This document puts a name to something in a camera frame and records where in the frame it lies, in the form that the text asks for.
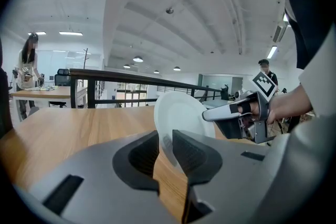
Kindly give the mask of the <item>person's right hand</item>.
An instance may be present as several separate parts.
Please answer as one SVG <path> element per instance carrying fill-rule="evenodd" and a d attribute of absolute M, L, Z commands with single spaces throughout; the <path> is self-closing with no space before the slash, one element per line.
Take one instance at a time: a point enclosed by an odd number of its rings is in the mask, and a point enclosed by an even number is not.
<path fill-rule="evenodd" d="M 259 119 L 259 104 L 258 102 L 250 102 L 250 113 L 248 116 L 251 116 L 253 119 Z M 268 110 L 268 118 L 267 118 L 267 124 L 272 124 L 276 119 L 276 113 L 275 108 L 277 106 L 276 99 L 272 99 L 269 102 L 269 110 Z M 240 114 L 246 114 L 248 111 L 247 107 L 243 107 L 241 105 L 238 106 L 238 112 Z"/>

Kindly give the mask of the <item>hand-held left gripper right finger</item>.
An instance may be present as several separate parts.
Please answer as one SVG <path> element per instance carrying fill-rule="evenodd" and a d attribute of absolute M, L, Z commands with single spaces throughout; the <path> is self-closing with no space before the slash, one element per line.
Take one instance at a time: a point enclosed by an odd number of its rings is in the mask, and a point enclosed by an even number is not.
<path fill-rule="evenodd" d="M 270 146 L 173 131 L 188 178 L 184 223 L 332 223 L 335 116 L 299 124 Z"/>

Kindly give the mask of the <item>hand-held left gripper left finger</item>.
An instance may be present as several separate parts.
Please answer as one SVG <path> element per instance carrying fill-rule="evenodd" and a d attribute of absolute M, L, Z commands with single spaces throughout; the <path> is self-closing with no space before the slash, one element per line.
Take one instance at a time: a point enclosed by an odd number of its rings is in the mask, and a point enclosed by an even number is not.
<path fill-rule="evenodd" d="M 43 223 L 176 223 L 153 178 L 158 155 L 157 131 L 130 135 L 80 150 L 15 190 Z"/>

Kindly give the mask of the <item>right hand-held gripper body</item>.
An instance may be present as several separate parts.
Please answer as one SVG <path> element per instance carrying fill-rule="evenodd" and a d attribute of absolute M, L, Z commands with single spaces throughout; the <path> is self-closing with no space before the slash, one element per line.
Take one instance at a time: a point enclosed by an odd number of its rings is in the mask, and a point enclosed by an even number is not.
<path fill-rule="evenodd" d="M 253 119 L 251 116 L 245 115 L 239 117 L 239 123 L 243 138 L 261 144 L 272 139 L 268 134 L 267 118 L 269 102 L 275 94 L 277 86 L 263 71 L 255 75 L 250 80 L 250 84 L 253 89 L 241 93 L 237 104 L 258 102 L 259 119 Z"/>

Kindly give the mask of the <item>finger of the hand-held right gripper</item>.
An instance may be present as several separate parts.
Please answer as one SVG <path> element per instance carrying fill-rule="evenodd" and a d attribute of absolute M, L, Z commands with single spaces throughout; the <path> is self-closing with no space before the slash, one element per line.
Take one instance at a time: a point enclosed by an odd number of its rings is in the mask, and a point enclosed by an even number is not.
<path fill-rule="evenodd" d="M 221 121 L 235 119 L 245 115 L 252 115 L 249 103 L 231 103 L 204 111 L 202 118 L 205 121 Z"/>
<path fill-rule="evenodd" d="M 240 128 L 239 118 L 222 119 L 214 121 L 221 133 L 227 139 L 242 139 L 242 131 Z"/>

